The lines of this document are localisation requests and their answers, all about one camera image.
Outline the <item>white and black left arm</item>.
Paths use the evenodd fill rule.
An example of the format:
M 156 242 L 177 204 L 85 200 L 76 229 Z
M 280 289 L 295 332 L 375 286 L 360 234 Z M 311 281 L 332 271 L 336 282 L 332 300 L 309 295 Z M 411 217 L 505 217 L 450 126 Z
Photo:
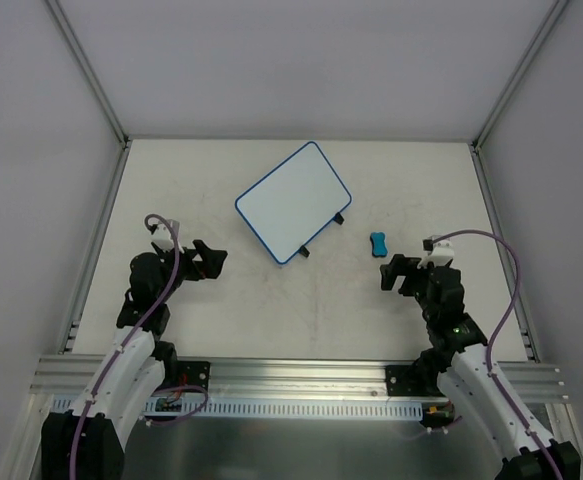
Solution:
M 162 336 L 171 295 L 185 281 L 218 278 L 227 257 L 201 240 L 190 248 L 158 241 L 131 260 L 110 350 L 70 406 L 42 425 L 42 478 L 119 479 L 130 434 L 153 395 L 194 393 L 201 397 L 195 412 L 207 405 L 207 389 L 184 379 L 174 344 Z

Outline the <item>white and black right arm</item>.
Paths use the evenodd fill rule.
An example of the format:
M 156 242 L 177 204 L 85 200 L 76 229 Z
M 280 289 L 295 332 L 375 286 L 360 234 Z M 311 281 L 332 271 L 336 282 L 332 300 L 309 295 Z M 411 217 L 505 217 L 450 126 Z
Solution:
M 580 478 L 575 446 L 555 439 L 492 359 L 486 336 L 465 310 L 460 271 L 450 262 L 424 264 L 396 254 L 380 274 L 382 290 L 417 302 L 431 342 L 399 383 L 443 394 L 499 460 L 497 478 Z

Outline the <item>blue bone-shaped eraser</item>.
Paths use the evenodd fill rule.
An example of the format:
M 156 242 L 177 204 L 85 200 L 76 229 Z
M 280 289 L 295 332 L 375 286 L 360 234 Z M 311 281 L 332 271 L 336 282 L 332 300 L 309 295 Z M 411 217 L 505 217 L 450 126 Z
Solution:
M 386 244 L 386 235 L 384 232 L 372 232 L 370 234 L 371 255 L 373 258 L 386 258 L 388 248 Z

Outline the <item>blue-framed whiteboard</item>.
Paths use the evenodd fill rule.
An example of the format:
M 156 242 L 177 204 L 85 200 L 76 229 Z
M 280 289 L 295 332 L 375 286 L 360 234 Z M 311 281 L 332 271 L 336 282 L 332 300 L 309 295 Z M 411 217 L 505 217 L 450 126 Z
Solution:
M 273 260 L 285 265 L 351 202 L 321 147 L 309 141 L 239 195 L 234 206 Z

